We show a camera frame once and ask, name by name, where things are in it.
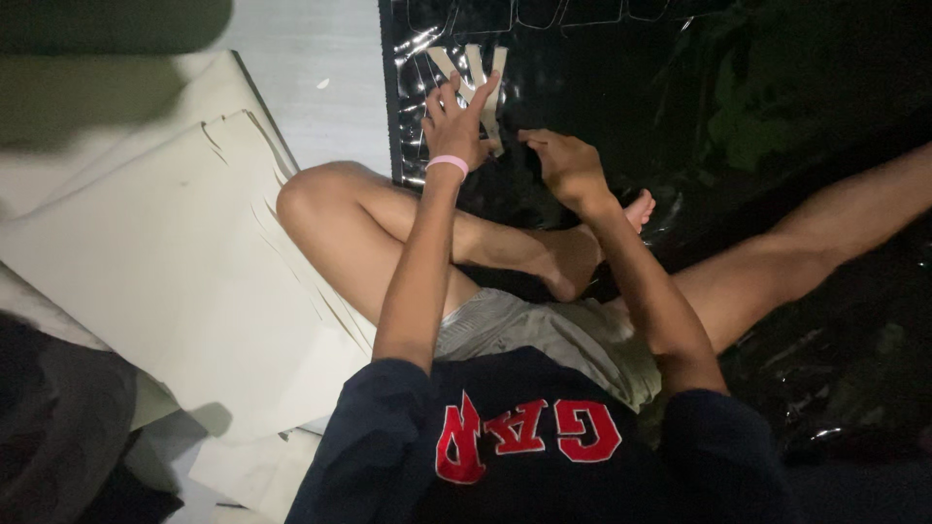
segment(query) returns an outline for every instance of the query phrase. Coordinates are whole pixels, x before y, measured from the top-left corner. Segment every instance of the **black plastic sheet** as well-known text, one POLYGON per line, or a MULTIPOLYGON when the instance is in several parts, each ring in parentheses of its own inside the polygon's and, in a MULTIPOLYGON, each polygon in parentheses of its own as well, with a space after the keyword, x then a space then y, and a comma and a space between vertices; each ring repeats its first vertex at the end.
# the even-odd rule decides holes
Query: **black plastic sheet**
MULTIPOLYGON (((670 271, 763 232, 822 186, 932 140, 927 0, 383 0, 381 8, 396 183, 417 188, 428 159, 419 120, 443 77, 423 49, 446 48, 468 79, 466 44, 482 46, 487 70, 494 46, 506 47, 505 153, 471 175, 460 209, 523 228, 575 225, 515 140, 522 128, 573 134, 598 148, 620 200, 653 192, 643 238, 670 271)), ((526 275, 466 270, 481 284, 548 298, 526 275)), ((861 458, 868 448, 917 452, 932 422, 930 271, 926 215, 726 352, 731 389, 770 420, 789 458, 843 454, 842 442, 861 458)), ((616 296, 607 269, 598 275, 587 295, 616 296)))

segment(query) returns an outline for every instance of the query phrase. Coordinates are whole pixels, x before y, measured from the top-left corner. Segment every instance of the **person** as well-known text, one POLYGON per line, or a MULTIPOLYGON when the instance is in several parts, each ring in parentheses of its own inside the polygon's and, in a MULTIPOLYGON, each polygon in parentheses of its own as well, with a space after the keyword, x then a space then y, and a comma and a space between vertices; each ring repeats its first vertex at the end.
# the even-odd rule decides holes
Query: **person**
POLYGON ((429 164, 419 200, 351 162, 300 172, 280 193, 295 244, 378 327, 287 521, 803 520, 770 428, 729 396, 716 356, 932 205, 932 145, 669 276, 638 236, 650 194, 623 209, 576 138, 519 134, 581 226, 522 230, 455 209, 491 146, 479 110, 498 77, 465 109, 456 74, 429 95, 426 141, 449 161, 429 164), (574 302, 603 258, 622 296, 574 302), (451 262, 525 271, 567 303, 481 289, 451 262), (661 388, 654 451, 635 416, 661 388))

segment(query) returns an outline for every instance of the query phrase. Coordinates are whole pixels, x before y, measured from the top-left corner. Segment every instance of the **bare foot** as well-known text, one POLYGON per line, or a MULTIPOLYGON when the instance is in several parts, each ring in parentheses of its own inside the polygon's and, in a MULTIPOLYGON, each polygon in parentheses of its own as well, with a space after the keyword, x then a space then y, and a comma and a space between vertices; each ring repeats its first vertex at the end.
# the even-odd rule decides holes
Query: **bare foot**
MULTIPOLYGON (((642 189, 637 200, 624 209, 639 233, 651 219, 657 201, 642 189)), ((546 248, 546 256, 535 260, 531 273, 541 277, 550 293, 561 302, 575 300, 592 281, 596 266, 605 260, 592 229, 586 225, 562 231, 530 231, 546 248)))

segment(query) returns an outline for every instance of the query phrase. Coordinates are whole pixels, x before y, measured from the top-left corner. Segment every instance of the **khaki shorts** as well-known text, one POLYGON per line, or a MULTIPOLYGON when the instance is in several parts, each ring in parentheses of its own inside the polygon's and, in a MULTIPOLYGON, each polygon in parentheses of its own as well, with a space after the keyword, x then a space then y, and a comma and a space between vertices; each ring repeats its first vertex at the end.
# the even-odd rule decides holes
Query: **khaki shorts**
POLYGON ((466 360, 533 346, 581 371, 636 413, 660 392, 660 372, 628 322, 589 298, 530 304, 483 288, 440 324, 437 360, 466 360))

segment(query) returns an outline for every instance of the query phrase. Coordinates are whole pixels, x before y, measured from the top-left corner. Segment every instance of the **hand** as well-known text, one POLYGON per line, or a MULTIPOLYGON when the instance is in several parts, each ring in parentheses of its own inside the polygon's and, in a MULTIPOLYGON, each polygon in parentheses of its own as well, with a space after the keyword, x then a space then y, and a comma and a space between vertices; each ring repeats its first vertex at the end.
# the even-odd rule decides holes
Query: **hand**
POLYGON ((582 216, 600 202, 612 202, 598 151, 575 136, 548 130, 521 130, 518 140, 541 158, 543 182, 557 200, 582 216))
POLYGON ((499 76, 498 71, 493 71, 488 82, 475 91, 473 101, 466 109, 457 103, 460 78, 456 71, 450 74, 449 82, 431 91, 427 97, 430 116, 420 121, 431 158, 453 155, 466 160, 470 171, 486 161, 489 151, 498 144, 493 140, 479 140, 479 114, 486 105, 488 95, 499 83, 499 76))

